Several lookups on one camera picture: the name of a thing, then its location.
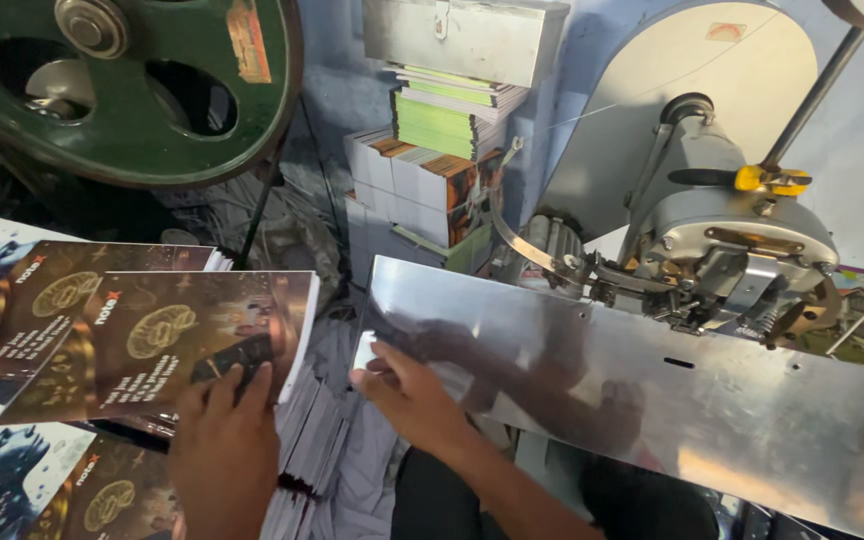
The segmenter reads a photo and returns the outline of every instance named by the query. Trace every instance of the dark pants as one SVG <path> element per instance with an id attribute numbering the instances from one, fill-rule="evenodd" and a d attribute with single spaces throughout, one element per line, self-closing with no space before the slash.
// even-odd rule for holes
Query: dark pants
<path id="1" fill-rule="evenodd" d="M 709 504 L 681 480 L 605 457 L 582 470 L 582 499 L 607 540 L 717 540 Z M 479 511 L 473 490 L 445 463 L 416 448 L 395 482 L 393 540 L 501 540 L 496 521 Z"/>

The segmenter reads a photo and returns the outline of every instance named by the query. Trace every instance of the yellow clamp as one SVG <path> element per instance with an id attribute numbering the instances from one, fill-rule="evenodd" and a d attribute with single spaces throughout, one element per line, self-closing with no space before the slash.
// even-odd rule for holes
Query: yellow clamp
<path id="1" fill-rule="evenodd" d="M 735 189 L 741 191 L 752 191 L 758 190 L 762 188 L 762 174 L 765 173 L 765 169 L 758 165 L 746 165 L 738 170 L 738 173 L 735 175 Z M 796 169 L 782 169 L 782 174 L 787 174 L 789 176 L 802 176 L 809 177 L 809 174 L 806 171 L 800 171 Z M 806 192 L 806 188 L 808 185 L 768 185 L 767 188 L 772 190 L 775 195 L 787 195 L 789 197 L 795 197 L 797 195 L 802 195 Z"/>

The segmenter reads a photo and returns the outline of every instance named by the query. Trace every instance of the metal wheel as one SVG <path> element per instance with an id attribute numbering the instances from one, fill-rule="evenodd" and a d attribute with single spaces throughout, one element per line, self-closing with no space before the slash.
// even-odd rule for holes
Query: metal wheel
<path id="1" fill-rule="evenodd" d="M 0 0 L 0 139 L 120 186 L 219 182 L 284 137 L 302 60 L 295 0 Z"/>

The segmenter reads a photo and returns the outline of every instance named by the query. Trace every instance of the hand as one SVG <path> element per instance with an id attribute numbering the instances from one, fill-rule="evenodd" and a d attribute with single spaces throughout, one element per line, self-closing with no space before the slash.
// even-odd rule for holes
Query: hand
<path id="1" fill-rule="evenodd" d="M 258 538 L 279 485 L 280 441 L 268 403 L 272 372 L 272 364 L 262 362 L 237 406 L 240 364 L 179 398 L 169 474 L 188 540 Z"/>
<path id="2" fill-rule="evenodd" d="M 378 358 L 367 367 L 379 373 L 357 369 L 349 377 L 399 435 L 442 461 L 469 437 L 478 438 L 432 369 L 381 341 L 371 349 Z"/>

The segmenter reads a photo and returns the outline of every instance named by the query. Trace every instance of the metal box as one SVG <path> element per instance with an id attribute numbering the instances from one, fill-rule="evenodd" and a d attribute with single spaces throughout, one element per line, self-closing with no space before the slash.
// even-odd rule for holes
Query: metal box
<path id="1" fill-rule="evenodd" d="M 552 70 L 569 4 L 364 0 L 366 56 L 531 88 Z"/>

